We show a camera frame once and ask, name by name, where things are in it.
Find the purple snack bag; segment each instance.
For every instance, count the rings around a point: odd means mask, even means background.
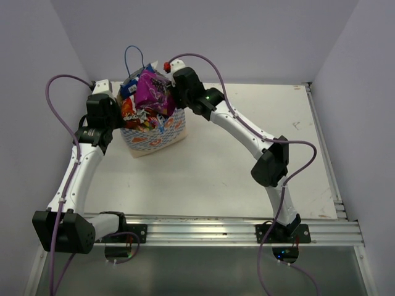
[[[136,108],[151,108],[159,114],[171,116],[175,110],[175,103],[166,88],[168,82],[166,77],[144,70],[135,94]]]

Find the white table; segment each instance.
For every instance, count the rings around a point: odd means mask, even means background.
[[[218,84],[206,84],[213,86],[220,89]],[[227,84],[227,91],[232,104],[270,134],[317,146],[317,159],[290,182],[289,190],[302,218],[336,219],[305,87]],[[120,131],[114,131],[114,140],[93,177],[85,212],[273,216],[265,189],[250,175],[256,161],[247,149],[190,110],[186,110],[186,122],[186,139],[137,159],[131,157]],[[305,164],[311,155],[307,146],[290,145],[289,172]]]

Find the cable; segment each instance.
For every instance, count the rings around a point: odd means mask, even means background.
[[[125,53],[124,53],[124,55],[123,55],[123,58],[125,59],[126,70],[127,70],[127,72],[128,72],[128,77],[130,77],[130,71],[129,71],[129,67],[128,67],[128,62],[126,61],[126,53],[127,53],[128,49],[131,48],[131,47],[137,49],[137,50],[140,52],[140,54],[141,54],[141,64],[143,65],[143,69],[145,68],[145,66],[144,66],[144,55],[143,55],[143,52],[142,52],[142,51],[140,50],[140,48],[138,48],[137,46],[135,46],[135,45],[129,45],[128,47],[126,47]]]
[[[238,114],[235,112],[235,110],[232,108],[230,101],[228,99],[228,95],[227,95],[227,91],[225,88],[225,82],[223,81],[223,78],[221,76],[221,73],[219,72],[218,68],[214,65],[214,63],[209,60],[207,57],[204,57],[203,55],[200,54],[193,54],[193,53],[186,53],[186,54],[179,54],[176,55],[175,57],[173,57],[172,59],[169,60],[169,63],[172,62],[175,59],[178,59],[180,57],[186,57],[186,56],[193,56],[193,57],[198,57],[200,59],[205,60],[207,63],[209,63],[211,65],[211,67],[214,69],[214,71],[216,72],[218,79],[220,81],[221,87],[222,87],[222,92],[223,92],[223,97],[225,99],[225,103],[229,109],[229,111],[232,113],[232,115],[245,127],[247,128],[247,130],[249,130],[252,134],[254,134],[255,136],[257,136],[259,139],[263,140],[263,141],[267,141],[267,142],[272,142],[272,143],[279,143],[279,144],[303,144],[303,145],[308,145],[313,149],[313,156],[312,158],[304,165],[302,166],[300,169],[296,170],[293,174],[291,174],[289,177],[287,177],[284,180],[283,183],[283,188],[281,190],[281,198],[280,198],[280,205],[278,207],[278,211],[276,212],[276,215],[273,219],[273,223],[272,225],[270,225],[268,231],[265,233],[264,238],[262,239],[262,242],[260,243],[259,246],[259,251],[258,251],[258,259],[257,259],[257,273],[258,273],[258,277],[259,277],[259,281],[260,284],[262,286],[262,288],[265,290],[266,294],[268,296],[271,296],[270,291],[267,289],[265,282],[262,279],[262,273],[260,270],[260,258],[262,255],[262,249],[263,249],[263,244],[265,243],[268,235],[270,234],[270,232],[273,230],[274,225],[277,222],[278,216],[280,215],[281,212],[281,208],[283,206],[284,203],[284,197],[285,197],[285,189],[286,189],[286,185],[287,183],[293,178],[295,177],[297,174],[299,174],[301,171],[303,171],[305,168],[307,168],[309,165],[311,165],[311,163],[315,160],[316,156],[317,156],[317,148],[310,142],[307,141],[283,141],[283,140],[276,140],[276,139],[267,139],[267,138],[263,138],[263,136],[257,132],[256,130],[254,130],[253,128],[251,128],[248,123],[246,123],[242,118],[240,118],[238,116]],[[311,278],[316,290],[317,290],[317,295],[321,295],[321,291],[319,289],[318,284],[315,282],[315,280],[313,279],[313,277],[311,275],[309,275],[307,272],[305,272],[303,269],[298,268],[297,266],[293,266],[293,268],[299,270],[300,272],[304,273],[306,276],[308,276],[309,278]]]
[[[71,137],[74,140],[74,143],[77,147],[77,161],[74,163],[74,166],[69,174],[69,176],[67,177],[65,186],[63,188],[62,191],[62,195],[60,196],[60,200],[59,200],[59,208],[57,209],[57,214],[56,214],[56,219],[55,219],[55,225],[54,225],[54,230],[52,232],[52,239],[51,239],[51,251],[50,251],[50,261],[49,261],[49,292],[51,296],[55,296],[56,294],[56,290],[59,287],[60,284],[60,280],[62,279],[67,267],[69,267],[69,264],[71,262],[71,260],[74,257],[74,254],[72,256],[70,256],[68,262],[65,265],[65,268],[60,276],[59,282],[56,285],[56,289],[54,288],[54,270],[55,270],[55,246],[56,246],[56,236],[57,236],[57,230],[59,228],[59,223],[60,223],[60,216],[62,214],[62,209],[63,209],[63,204],[64,204],[64,198],[67,194],[67,189],[70,186],[71,180],[74,176],[75,171],[77,170],[77,166],[80,162],[80,157],[81,157],[81,147],[80,147],[80,143],[78,142],[78,139],[76,137],[76,135],[73,133],[72,129],[66,124],[66,122],[62,119],[62,117],[60,117],[60,115],[57,113],[57,111],[55,110],[54,106],[52,105],[52,102],[49,98],[49,87],[51,85],[52,82],[54,82],[56,79],[58,78],[72,78],[75,80],[78,80],[84,84],[86,84],[88,87],[90,87],[89,83],[86,82],[85,80],[82,80],[79,77],[73,76],[73,75],[68,75],[68,74],[60,74],[60,75],[56,75],[54,77],[52,77],[48,82],[47,85],[45,87],[45,98],[47,100],[48,106],[51,109],[52,113],[55,115],[55,117],[60,121],[60,123],[65,127],[65,129],[69,132],[69,134],[71,135]]]
[[[115,261],[115,260],[114,261],[110,261],[109,260],[109,262],[111,262],[113,264],[122,264],[122,263],[126,263],[126,262],[132,260],[137,255],[137,252],[140,249],[140,238],[135,233],[129,232],[129,231],[109,234],[106,237],[114,237],[114,236],[133,236],[136,239],[136,241],[137,241],[137,248],[136,248],[136,251],[134,252],[134,254],[132,256],[129,256],[127,259],[119,260],[119,261],[118,260],[117,261]]]

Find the black mounting plate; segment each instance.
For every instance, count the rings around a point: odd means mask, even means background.
[[[258,224],[255,225],[255,234],[257,243],[260,244],[268,231],[271,224]],[[265,243],[267,244],[293,244],[296,241],[296,237],[299,237],[300,244],[311,243],[309,226],[307,224],[300,224],[291,236],[278,236],[275,229],[271,231]]]
[[[126,224],[125,231],[133,232],[140,239],[140,244],[145,244],[147,240],[147,224]],[[103,243],[126,243],[127,236],[103,237]]]

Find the metal frame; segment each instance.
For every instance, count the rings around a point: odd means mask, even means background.
[[[312,100],[310,86],[304,84],[309,98],[318,140],[325,162],[337,220],[303,220],[309,225],[311,244],[306,247],[353,246],[361,275],[369,296],[378,295],[372,273],[366,260],[364,240],[358,222],[347,220],[346,211],[336,183],[322,129]],[[144,223],[148,226],[145,245],[148,246],[196,246],[196,247],[257,247],[255,225],[270,219],[263,218],[226,218],[226,217],[190,217],[190,216],[127,216],[128,224]],[[286,246],[286,244],[265,244],[265,247]],[[34,296],[43,272],[47,253],[39,246],[25,296]]]

